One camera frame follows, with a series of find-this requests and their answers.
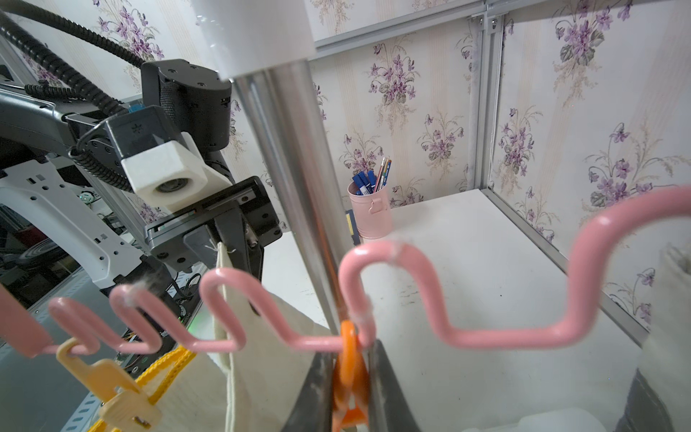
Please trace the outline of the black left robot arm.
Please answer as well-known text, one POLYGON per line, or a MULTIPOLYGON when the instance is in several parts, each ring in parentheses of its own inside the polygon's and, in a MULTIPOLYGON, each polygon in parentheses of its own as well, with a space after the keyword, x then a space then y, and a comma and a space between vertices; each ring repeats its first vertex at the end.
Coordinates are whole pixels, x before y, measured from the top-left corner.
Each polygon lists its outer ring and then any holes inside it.
POLYGON ((183 59, 145 61, 113 41, 67 18, 25 1, 1 5, 1 32, 7 41, 46 68, 61 81, 62 92, 96 106, 105 117, 92 126, 75 123, 68 156, 91 176, 124 192, 132 192, 124 165, 136 156, 158 153, 166 142, 176 141, 224 179, 221 190, 203 194, 190 203, 169 205, 169 216, 147 226, 149 263, 116 278, 130 284, 146 275, 155 277, 154 290, 163 294, 172 280, 163 266, 182 271, 202 258, 203 244, 221 240, 230 253, 230 264, 254 277, 263 273, 264 250, 280 239, 282 231, 275 209, 261 180, 252 176, 234 182, 221 161, 230 142, 232 90, 208 68, 183 59), (124 59, 140 70, 140 110, 127 112, 15 21, 21 16, 66 32, 124 59))

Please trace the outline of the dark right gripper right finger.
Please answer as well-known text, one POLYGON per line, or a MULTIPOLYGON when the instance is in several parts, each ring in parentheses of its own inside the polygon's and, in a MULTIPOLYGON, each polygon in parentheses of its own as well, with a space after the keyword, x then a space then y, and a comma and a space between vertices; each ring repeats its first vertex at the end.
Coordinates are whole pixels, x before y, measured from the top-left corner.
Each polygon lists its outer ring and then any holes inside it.
POLYGON ((373 432, 421 432, 383 342, 376 340, 368 350, 370 396, 369 430, 373 432))

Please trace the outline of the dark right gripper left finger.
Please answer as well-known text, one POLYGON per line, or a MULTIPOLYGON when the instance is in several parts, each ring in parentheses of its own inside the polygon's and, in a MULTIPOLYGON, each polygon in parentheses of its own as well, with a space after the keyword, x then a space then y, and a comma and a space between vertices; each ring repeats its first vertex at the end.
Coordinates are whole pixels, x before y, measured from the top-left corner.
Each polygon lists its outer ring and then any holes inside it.
POLYGON ((316 353, 282 432, 331 432, 334 353, 316 353))

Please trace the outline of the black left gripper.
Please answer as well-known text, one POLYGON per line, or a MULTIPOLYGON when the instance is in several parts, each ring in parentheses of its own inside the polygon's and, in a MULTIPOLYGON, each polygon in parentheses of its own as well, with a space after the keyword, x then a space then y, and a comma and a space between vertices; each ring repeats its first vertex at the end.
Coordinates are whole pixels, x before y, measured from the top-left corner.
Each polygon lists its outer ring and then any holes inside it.
POLYGON ((282 237, 266 188, 249 177, 146 227, 150 253, 175 270, 217 266, 217 246, 233 267, 262 280, 264 249, 282 237))

